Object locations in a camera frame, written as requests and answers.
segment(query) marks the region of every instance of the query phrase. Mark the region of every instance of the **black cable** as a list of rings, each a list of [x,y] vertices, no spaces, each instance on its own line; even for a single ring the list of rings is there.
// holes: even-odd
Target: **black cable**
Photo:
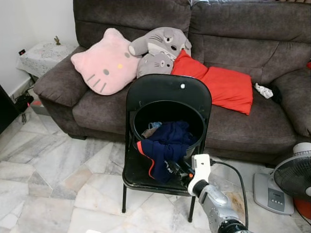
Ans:
[[[306,218],[298,211],[298,209],[297,209],[297,207],[296,207],[296,205],[295,205],[295,203],[294,203],[294,206],[295,206],[295,208],[296,208],[296,210],[297,210],[297,212],[300,214],[300,216],[303,218],[303,220],[305,220],[310,226],[311,226],[311,223],[309,223],[309,221],[308,220],[306,220]]]
[[[243,192],[243,199],[244,199],[244,209],[245,209],[245,227],[248,229],[248,210],[247,210],[247,199],[246,199],[246,193],[245,193],[245,187],[244,187],[244,183],[243,183],[243,178],[241,176],[241,174],[239,173],[239,171],[231,166],[230,164],[226,164],[223,162],[219,162],[219,161],[215,161],[210,159],[210,165],[213,166],[214,164],[222,164],[225,166],[228,166],[229,168],[235,170],[235,172],[238,174],[240,182],[241,182],[241,187],[242,187],[242,192]]]
[[[32,85],[31,87],[29,87],[28,89],[26,89],[26,91],[24,91],[24,93],[28,93],[28,91],[30,90],[30,89],[33,89],[35,86],[34,85]]]

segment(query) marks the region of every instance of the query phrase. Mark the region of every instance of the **silver metal arm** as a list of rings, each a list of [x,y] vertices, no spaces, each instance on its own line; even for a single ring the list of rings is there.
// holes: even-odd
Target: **silver metal arm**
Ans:
[[[194,155],[192,165],[195,175],[189,183],[188,192],[199,198],[207,215],[210,231],[212,233],[251,233],[239,220],[236,211],[231,208],[230,199],[215,186],[208,184],[209,155]]]

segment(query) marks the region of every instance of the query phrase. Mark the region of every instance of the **black folding chair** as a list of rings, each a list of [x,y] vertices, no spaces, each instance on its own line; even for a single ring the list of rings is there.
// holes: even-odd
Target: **black folding chair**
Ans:
[[[136,150],[133,137],[133,114],[144,106],[157,101],[184,103],[197,111],[203,119],[203,136],[196,148],[202,153],[211,111],[211,95],[208,88],[199,80],[176,75],[149,74],[137,79],[129,88],[126,98],[125,162],[122,173],[123,202],[122,213],[126,211],[126,189],[155,193],[190,196],[187,188],[173,176],[167,183],[160,183],[148,176],[148,169],[141,162],[143,157]],[[195,197],[191,199],[188,221],[192,222]]]

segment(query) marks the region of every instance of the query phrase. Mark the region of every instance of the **black bucket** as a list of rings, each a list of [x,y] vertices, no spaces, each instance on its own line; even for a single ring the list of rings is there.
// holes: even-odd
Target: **black bucket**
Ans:
[[[194,149],[205,140],[205,122],[201,114],[191,106],[169,100],[151,102],[139,108],[132,119],[131,127],[134,133],[132,142],[136,148],[136,142],[144,138],[141,134],[148,129],[150,122],[185,121],[189,124],[188,131],[197,138],[197,141],[188,147],[185,159],[190,158]]]

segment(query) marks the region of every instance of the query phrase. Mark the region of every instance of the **pink hello kitty pillow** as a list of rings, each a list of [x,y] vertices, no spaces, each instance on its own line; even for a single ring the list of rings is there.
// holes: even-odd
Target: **pink hello kitty pillow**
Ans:
[[[129,44],[118,30],[108,28],[100,42],[72,55],[71,62],[89,88],[100,95],[112,95],[136,77],[140,57],[131,55]]]

